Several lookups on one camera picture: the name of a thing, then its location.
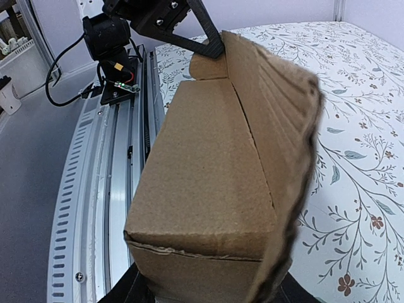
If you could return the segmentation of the brown cardboard box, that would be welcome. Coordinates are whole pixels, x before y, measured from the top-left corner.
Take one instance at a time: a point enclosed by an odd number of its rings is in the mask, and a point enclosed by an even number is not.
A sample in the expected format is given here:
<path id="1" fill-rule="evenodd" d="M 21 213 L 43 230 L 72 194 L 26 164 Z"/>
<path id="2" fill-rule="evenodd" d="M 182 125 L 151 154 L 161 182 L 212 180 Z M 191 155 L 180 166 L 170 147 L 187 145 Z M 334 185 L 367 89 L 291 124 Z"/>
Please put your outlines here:
<path id="1" fill-rule="evenodd" d="M 232 32 L 194 55 L 141 174 L 124 238 L 159 302 L 269 302 L 316 162 L 318 78 Z"/>

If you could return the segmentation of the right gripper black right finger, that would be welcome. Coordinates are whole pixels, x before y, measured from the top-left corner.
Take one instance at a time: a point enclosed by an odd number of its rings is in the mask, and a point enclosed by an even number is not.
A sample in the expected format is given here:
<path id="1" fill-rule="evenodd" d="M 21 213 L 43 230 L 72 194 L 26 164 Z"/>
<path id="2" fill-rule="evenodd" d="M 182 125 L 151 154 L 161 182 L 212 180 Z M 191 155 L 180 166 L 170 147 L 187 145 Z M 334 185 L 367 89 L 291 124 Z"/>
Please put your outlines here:
<path id="1" fill-rule="evenodd" d="M 318 303 L 290 274 L 287 273 L 277 291 L 277 303 Z"/>

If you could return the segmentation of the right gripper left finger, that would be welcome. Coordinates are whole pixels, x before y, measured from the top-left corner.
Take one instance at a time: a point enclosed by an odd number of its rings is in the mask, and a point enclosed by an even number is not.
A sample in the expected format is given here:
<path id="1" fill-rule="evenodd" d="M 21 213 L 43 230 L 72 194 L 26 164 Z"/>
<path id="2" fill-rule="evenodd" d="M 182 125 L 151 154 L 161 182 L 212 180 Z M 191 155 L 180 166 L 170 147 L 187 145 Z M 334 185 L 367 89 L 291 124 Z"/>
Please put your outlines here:
<path id="1" fill-rule="evenodd" d="M 135 263 L 98 303 L 155 303 L 155 296 Z"/>

